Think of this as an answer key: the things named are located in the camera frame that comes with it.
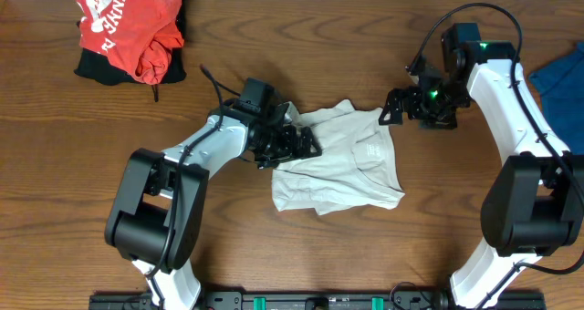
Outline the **beige t-shirt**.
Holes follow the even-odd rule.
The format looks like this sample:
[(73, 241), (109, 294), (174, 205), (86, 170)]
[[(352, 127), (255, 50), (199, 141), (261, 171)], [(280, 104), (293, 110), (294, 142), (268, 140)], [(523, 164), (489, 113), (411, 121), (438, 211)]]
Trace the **beige t-shirt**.
[(348, 99), (299, 116), (322, 154), (273, 170), (272, 199), (279, 211), (313, 209), (319, 215), (373, 205), (391, 210), (404, 191), (389, 128), (381, 109), (357, 110)]

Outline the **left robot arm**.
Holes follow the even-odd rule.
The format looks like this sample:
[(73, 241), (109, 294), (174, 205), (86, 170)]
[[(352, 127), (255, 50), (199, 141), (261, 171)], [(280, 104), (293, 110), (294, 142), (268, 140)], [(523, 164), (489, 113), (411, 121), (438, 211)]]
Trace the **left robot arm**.
[(104, 237), (145, 277), (154, 309), (194, 308), (201, 284), (190, 256), (197, 243), (210, 179), (246, 151), (258, 168), (321, 155), (296, 107), (250, 109), (230, 99), (178, 145), (140, 148), (127, 162)]

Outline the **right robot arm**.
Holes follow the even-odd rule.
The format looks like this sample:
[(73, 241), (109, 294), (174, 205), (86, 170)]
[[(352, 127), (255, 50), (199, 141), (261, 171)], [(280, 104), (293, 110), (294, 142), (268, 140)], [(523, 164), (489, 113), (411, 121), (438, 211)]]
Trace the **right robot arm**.
[(453, 129), (455, 111), (475, 102), (502, 162), (482, 204), (483, 238), (450, 277), (438, 309), (535, 309), (538, 296), (506, 293), (524, 270), (573, 244), (583, 221), (583, 158), (547, 124), (522, 80), (518, 52), (508, 41), (477, 36), (443, 41), (446, 72), (423, 57), (407, 71), (414, 84), (389, 92), (379, 122), (418, 119)]

